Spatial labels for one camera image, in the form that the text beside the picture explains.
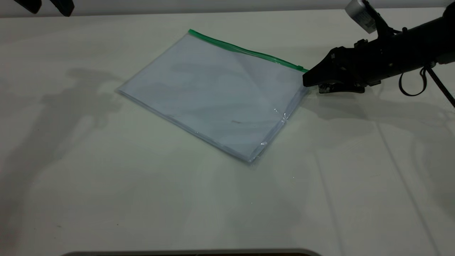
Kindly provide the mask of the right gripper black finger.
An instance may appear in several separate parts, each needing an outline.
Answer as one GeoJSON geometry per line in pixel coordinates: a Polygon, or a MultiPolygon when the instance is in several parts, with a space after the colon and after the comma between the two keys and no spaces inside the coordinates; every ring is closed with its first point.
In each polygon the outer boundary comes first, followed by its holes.
{"type": "Polygon", "coordinates": [[[356,49],[337,47],[317,65],[303,74],[303,86],[319,86],[322,84],[340,84],[354,86],[353,64],[356,49]]]}
{"type": "Polygon", "coordinates": [[[320,84],[320,94],[333,94],[337,92],[352,92],[356,94],[364,94],[365,87],[356,86],[354,84],[320,84]]]}

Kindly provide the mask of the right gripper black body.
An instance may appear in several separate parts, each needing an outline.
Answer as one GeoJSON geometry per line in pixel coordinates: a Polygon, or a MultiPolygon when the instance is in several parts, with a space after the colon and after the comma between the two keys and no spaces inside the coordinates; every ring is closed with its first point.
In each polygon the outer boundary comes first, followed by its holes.
{"type": "Polygon", "coordinates": [[[355,43],[355,86],[374,86],[383,79],[436,62],[436,23],[355,43]]]}

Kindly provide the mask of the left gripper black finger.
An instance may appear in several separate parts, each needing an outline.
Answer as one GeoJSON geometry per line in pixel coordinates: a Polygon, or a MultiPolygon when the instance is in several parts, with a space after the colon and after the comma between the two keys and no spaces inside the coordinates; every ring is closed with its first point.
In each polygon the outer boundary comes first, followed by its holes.
{"type": "Polygon", "coordinates": [[[41,8],[41,0],[15,0],[15,2],[32,14],[37,14],[41,8]]]}
{"type": "Polygon", "coordinates": [[[75,8],[73,0],[51,0],[51,2],[65,17],[70,17],[75,8]]]}

